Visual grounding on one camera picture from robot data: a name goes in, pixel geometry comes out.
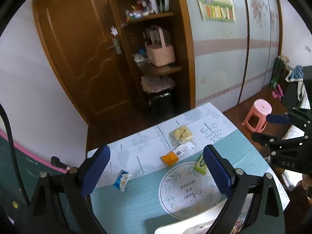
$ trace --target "stack of papers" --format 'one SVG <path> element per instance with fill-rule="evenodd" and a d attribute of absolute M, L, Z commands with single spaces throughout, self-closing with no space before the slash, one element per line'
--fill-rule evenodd
<path fill-rule="evenodd" d="M 147 77 L 141 76 L 141 85 L 147 93 L 161 92 L 166 89 L 173 89 L 175 86 L 174 81 L 169 76 L 160 77 Z"/>

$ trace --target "table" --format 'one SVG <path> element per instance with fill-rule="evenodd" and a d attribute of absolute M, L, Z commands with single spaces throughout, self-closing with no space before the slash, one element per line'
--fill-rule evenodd
<path fill-rule="evenodd" d="M 193 132 L 196 148 L 181 155 L 170 168 L 160 157 L 179 145 L 171 132 L 182 125 Z M 200 176 L 192 171 L 192 164 L 208 144 L 247 174 L 272 173 L 286 208 L 289 198 L 263 157 L 220 111 L 207 103 L 109 144 L 110 162 L 90 195 L 94 214 L 104 229 L 116 234 L 152 234 L 160 226 L 200 213 L 225 199 L 209 172 Z M 121 169 L 133 175 L 124 193 L 112 186 Z"/>

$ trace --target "pink basket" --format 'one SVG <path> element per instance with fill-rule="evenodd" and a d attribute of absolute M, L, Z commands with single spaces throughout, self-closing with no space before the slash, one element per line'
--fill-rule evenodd
<path fill-rule="evenodd" d="M 163 31 L 160 27 L 157 28 L 159 31 L 161 46 L 155 44 L 153 33 L 152 31 L 150 31 L 149 33 L 151 36 L 152 45 L 147 45 L 146 51 L 151 63 L 153 63 L 156 67 L 161 67 L 169 63 L 175 62 L 174 46 L 166 45 L 165 39 L 163 37 Z"/>

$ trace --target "blue gripper pad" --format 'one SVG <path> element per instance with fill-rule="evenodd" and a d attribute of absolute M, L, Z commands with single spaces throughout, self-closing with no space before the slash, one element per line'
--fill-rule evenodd
<path fill-rule="evenodd" d="M 80 193 L 83 197 L 93 192 L 109 160 L 110 147 L 105 145 L 98 148 L 93 156 L 86 159 L 79 167 L 79 170 L 81 171 Z"/>
<path fill-rule="evenodd" d="M 222 194 L 225 194 L 227 198 L 230 198 L 232 195 L 232 182 L 230 176 L 227 174 L 227 171 L 223 168 L 222 164 L 212 152 L 209 145 L 204 148 L 202 155 L 219 191 Z"/>
<path fill-rule="evenodd" d="M 273 123 L 273 124 L 280 124 L 280 125 L 287 125 L 290 124 L 289 118 L 287 115 L 273 115 L 273 114 L 268 114 L 266 116 L 266 121 L 268 123 Z"/>

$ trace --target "green cloth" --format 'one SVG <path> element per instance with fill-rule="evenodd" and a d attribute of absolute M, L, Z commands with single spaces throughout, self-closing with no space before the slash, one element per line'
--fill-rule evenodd
<path fill-rule="evenodd" d="M 273 90 L 276 90 L 277 85 L 280 83 L 280 78 L 284 69 L 284 62 L 276 57 L 275 62 L 274 62 L 274 70 L 273 70 L 273 75 L 271 78 L 271 88 Z"/>

